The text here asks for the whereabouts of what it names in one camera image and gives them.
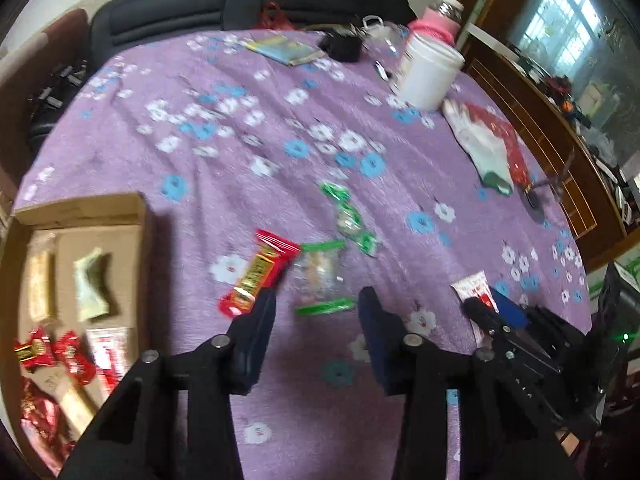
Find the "table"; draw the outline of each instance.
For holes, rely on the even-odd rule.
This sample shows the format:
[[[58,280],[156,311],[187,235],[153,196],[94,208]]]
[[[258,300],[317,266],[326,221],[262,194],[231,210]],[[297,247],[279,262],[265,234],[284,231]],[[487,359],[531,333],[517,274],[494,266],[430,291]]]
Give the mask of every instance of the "table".
[[[538,225],[516,194],[481,186],[442,115],[401,103],[369,54],[354,65],[320,59],[287,68],[239,44],[269,34],[201,32],[114,57],[22,183],[17,207],[145,195],[156,215],[148,313],[156,348],[188,351],[226,330],[216,302],[254,254],[256,228],[296,242],[337,236],[332,204],[317,188],[324,179],[350,189],[379,240],[375,258],[349,244],[348,287],[356,295],[372,285],[412,332],[471,353],[450,284],[480,270],[513,300],[588,330],[582,259],[550,192]],[[391,65],[391,56],[376,56]],[[500,114],[467,75],[449,95]],[[260,382],[232,399],[246,478],[390,478],[404,399],[386,399],[377,386],[356,311],[303,318],[290,306],[294,294],[286,276]],[[458,408],[455,392],[448,397],[456,478]]]

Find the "screw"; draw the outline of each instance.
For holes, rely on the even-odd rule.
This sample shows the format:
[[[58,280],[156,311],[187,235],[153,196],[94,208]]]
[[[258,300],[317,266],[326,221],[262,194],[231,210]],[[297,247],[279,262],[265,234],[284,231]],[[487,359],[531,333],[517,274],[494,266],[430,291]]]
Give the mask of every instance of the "screw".
[[[490,348],[479,348],[476,350],[476,357],[484,363],[492,361],[495,357],[494,351]]]
[[[215,346],[215,348],[224,348],[229,343],[231,343],[231,339],[226,334],[218,334],[211,338],[211,344]]]
[[[142,352],[142,362],[149,364],[160,357],[158,350],[146,350]]]
[[[424,339],[422,339],[422,336],[419,336],[417,334],[407,334],[402,339],[402,342],[407,346],[416,348],[424,342]]]

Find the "green candy wrapper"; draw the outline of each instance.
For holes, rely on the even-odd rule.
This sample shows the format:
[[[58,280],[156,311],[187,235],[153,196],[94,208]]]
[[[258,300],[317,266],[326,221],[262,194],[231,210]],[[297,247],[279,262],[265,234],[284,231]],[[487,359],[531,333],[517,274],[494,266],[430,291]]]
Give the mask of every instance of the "green candy wrapper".
[[[301,316],[332,314],[354,307],[341,277],[344,240],[302,245],[293,273],[294,307]]]
[[[356,243],[368,256],[375,256],[378,239],[375,233],[365,228],[358,210],[351,205],[351,193],[344,186],[333,182],[321,182],[319,189],[335,204],[335,222],[340,234]]]

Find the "book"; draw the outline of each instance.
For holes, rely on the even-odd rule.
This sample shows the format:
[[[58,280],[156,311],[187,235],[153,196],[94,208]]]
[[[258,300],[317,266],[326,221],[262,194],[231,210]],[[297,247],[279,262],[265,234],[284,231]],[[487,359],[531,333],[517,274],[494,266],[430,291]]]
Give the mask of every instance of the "book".
[[[324,56],[324,52],[317,47],[280,35],[271,36],[266,40],[247,41],[244,46],[287,66],[308,63]]]

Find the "white plastic container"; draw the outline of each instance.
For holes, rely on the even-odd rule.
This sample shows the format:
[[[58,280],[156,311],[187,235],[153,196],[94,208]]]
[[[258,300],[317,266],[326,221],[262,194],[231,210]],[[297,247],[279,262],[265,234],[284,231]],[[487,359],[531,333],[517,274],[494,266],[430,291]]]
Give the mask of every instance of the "white plastic container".
[[[460,73],[465,58],[424,34],[413,34],[391,81],[400,99],[421,110],[435,110]]]

